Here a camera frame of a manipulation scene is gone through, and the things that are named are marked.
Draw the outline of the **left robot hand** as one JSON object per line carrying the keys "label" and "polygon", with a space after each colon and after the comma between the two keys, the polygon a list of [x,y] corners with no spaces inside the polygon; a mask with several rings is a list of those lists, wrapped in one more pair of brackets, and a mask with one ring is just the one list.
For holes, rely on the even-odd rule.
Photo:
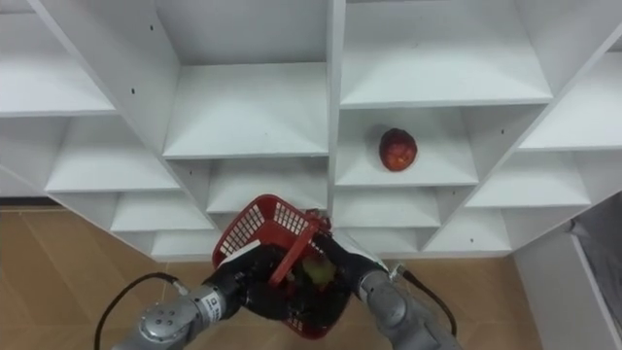
{"label": "left robot hand", "polygon": [[260,244],[240,257],[222,262],[203,281],[203,285],[215,287],[224,298],[223,320],[233,317],[242,307],[272,321],[290,318],[286,293],[269,284],[285,254],[277,245]]}

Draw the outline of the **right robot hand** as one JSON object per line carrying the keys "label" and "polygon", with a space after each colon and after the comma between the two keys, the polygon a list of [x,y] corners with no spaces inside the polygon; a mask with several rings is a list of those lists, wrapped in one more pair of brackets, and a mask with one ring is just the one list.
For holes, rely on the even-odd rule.
{"label": "right robot hand", "polygon": [[344,232],[317,233],[313,243],[336,266],[351,292],[364,304],[378,285],[390,281],[388,268]]}

